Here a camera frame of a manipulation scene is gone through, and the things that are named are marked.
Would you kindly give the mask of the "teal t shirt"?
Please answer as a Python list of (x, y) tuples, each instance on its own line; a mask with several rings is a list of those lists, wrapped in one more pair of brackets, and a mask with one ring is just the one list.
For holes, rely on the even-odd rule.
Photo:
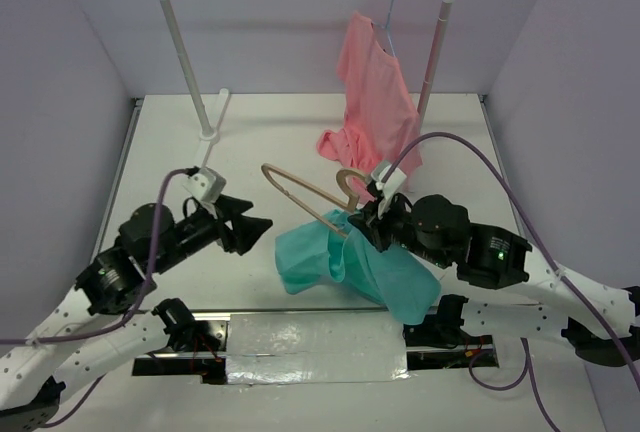
[(348, 217), (332, 210), (324, 215), (329, 224), (313, 221), (276, 237), (275, 266), (287, 293), (342, 285), (386, 307), (398, 322), (421, 324), (441, 294), (440, 281), (399, 246), (377, 251)]

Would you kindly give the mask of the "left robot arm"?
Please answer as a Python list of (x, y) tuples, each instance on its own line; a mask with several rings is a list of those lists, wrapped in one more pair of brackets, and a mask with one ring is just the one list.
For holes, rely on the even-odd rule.
[(136, 209), (53, 313), (2, 357), (2, 430), (50, 427), (64, 400), (138, 355), (199, 344), (216, 350), (219, 339), (205, 333), (182, 300), (164, 299), (143, 314), (134, 305), (156, 288), (146, 277), (151, 251), (157, 274), (212, 243), (227, 253), (249, 252), (273, 225), (248, 216), (252, 206), (222, 195), (212, 211), (198, 206), (180, 221), (164, 205)]

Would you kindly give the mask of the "tan wooden hanger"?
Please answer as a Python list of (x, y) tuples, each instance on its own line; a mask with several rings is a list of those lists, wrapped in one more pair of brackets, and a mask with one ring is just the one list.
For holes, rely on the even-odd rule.
[(352, 186), (351, 182), (353, 179), (358, 180), (362, 183), (365, 183), (367, 180), (367, 176), (361, 171), (353, 168), (341, 168), (336, 172), (335, 181), (338, 185), (339, 189), (343, 192), (346, 199), (342, 200), (337, 196), (330, 194), (329, 192), (321, 189), (320, 187), (302, 179), (301, 177), (292, 174), (284, 169), (276, 167), (272, 164), (264, 163), (261, 165), (261, 172), (265, 179), (282, 195), (284, 195), (288, 200), (293, 202), (296, 206), (304, 210), (306, 213), (311, 215), (316, 221), (325, 225), (328, 229), (330, 229), (335, 234), (341, 236), (342, 238), (346, 238), (348, 236), (340, 227), (336, 226), (333, 222), (326, 219), (322, 214), (314, 210), (307, 203), (302, 201), (295, 194), (287, 190), (283, 185), (281, 185), (276, 179), (275, 176), (285, 179), (288, 182), (291, 182), (302, 189), (312, 193), (313, 195), (320, 197), (324, 201), (330, 203), (331, 205), (336, 206), (338, 209), (341, 209), (344, 212), (349, 214), (354, 214), (356, 208), (360, 201), (360, 194), (356, 192)]

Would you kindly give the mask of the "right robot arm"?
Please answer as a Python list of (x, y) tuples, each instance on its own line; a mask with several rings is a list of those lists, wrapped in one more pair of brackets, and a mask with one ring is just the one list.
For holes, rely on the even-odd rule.
[(384, 212), (367, 203), (349, 219), (378, 251), (400, 247), (458, 280), (527, 298), (497, 305), (446, 294), (419, 325), (407, 325), (412, 345), (462, 345), (483, 336), (511, 335), (556, 343), (582, 360), (621, 367), (639, 358), (639, 289), (614, 288), (552, 268), (526, 239), (470, 221), (468, 211), (441, 195), (410, 203), (397, 194)]

